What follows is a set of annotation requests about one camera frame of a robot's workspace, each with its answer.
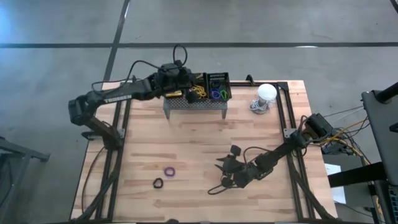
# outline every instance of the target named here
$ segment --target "purple ring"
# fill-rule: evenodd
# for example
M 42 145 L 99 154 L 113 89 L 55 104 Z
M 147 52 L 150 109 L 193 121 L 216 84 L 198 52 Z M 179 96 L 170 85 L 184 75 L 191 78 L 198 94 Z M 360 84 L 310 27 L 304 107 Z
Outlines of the purple ring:
M 175 169 L 173 167 L 166 167 L 164 169 L 164 175 L 166 175 L 166 177 L 174 177 L 175 175 Z

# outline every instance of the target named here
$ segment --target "table leg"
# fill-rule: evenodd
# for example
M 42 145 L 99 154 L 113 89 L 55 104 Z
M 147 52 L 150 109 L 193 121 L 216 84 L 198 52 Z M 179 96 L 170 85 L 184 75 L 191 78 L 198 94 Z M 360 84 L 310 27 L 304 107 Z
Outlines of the table leg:
M 170 110 L 163 109 L 167 119 L 170 119 Z
M 226 109 L 225 110 L 221 110 L 221 113 L 223 115 L 223 119 L 225 119 L 225 117 L 226 117 Z

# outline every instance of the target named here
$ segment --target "butcher block tabletop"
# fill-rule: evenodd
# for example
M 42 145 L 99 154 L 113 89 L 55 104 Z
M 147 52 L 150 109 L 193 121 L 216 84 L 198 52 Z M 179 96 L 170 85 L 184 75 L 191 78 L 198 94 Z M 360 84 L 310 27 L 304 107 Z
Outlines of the butcher block tabletop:
M 311 114 L 304 82 L 284 82 L 289 84 L 295 120 L 299 125 L 301 115 Z M 117 83 L 105 83 L 103 89 L 117 86 Z M 207 194 L 210 188 L 220 184 L 221 171 L 214 164 L 221 165 L 221 162 L 216 159 L 225 157 L 231 145 L 242 149 L 259 146 L 273 150 L 282 144 L 277 105 L 266 114 L 255 114 L 248 106 L 256 98 L 256 87 L 233 86 L 231 91 L 233 97 L 228 101 L 225 120 L 219 111 L 212 110 L 172 111 L 167 120 L 163 98 L 132 101 L 114 222 L 165 222 L 171 218 L 180 222 L 297 221 L 286 158 L 279 161 L 273 173 L 260 181 L 252 181 L 244 189 Z M 115 106 L 115 103 L 101 106 L 96 117 L 112 123 Z M 81 215 L 83 184 L 102 147 L 100 139 L 88 144 L 71 218 Z M 246 156 L 250 160 L 263 152 L 252 150 Z M 106 150 L 103 150 L 86 185 L 84 208 L 100 189 L 105 158 Z M 319 148 L 309 147 L 304 162 L 311 191 L 327 211 L 337 217 Z M 166 167 L 175 168 L 174 177 L 165 176 Z M 154 189 L 152 183 L 158 177 L 164 180 L 164 186 Z M 108 212 L 109 195 L 110 190 L 104 200 L 103 217 Z M 302 192 L 300 197 L 306 213 Z

